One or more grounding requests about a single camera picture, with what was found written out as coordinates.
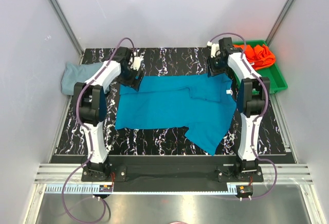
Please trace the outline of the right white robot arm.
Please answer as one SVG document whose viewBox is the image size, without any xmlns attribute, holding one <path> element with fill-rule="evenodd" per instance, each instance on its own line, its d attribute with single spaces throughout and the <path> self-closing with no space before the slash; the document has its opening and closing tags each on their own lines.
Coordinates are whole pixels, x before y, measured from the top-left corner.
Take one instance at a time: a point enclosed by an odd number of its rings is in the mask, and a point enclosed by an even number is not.
<svg viewBox="0 0 329 224">
<path fill-rule="evenodd" d="M 227 177 L 249 182 L 261 175 L 257 152 L 259 128 L 268 108 L 270 80 L 258 74 L 245 56 L 245 48 L 233 45 L 232 39 L 222 38 L 218 43 L 207 42 L 210 55 L 207 58 L 209 75 L 215 76 L 230 68 L 240 81 L 236 106 L 241 115 L 241 141 L 236 161 L 228 170 Z"/>
</svg>

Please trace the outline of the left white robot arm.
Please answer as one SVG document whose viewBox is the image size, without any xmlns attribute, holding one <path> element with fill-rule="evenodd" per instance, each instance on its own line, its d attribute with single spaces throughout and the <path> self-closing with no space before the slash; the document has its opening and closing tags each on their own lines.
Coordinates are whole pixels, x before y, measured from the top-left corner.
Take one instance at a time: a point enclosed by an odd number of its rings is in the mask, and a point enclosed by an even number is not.
<svg viewBox="0 0 329 224">
<path fill-rule="evenodd" d="M 107 115 L 105 91 L 114 80 L 138 91 L 144 77 L 141 62 L 142 58 L 136 56 L 134 50 L 118 47 L 92 77 L 74 85 L 77 122 L 84 131 L 88 151 L 87 160 L 82 164 L 83 175 L 91 180 L 105 181 L 114 176 L 103 138 Z"/>
</svg>

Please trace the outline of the teal blue t shirt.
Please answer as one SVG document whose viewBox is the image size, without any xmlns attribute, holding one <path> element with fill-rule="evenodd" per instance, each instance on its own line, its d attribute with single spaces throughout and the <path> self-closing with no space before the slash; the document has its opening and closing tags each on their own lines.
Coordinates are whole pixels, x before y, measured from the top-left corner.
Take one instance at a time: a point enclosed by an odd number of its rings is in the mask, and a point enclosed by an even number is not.
<svg viewBox="0 0 329 224">
<path fill-rule="evenodd" d="M 186 127 L 186 138 L 213 156 L 236 110 L 231 85 L 224 73 L 146 76 L 139 90 L 120 87 L 115 128 Z"/>
</svg>

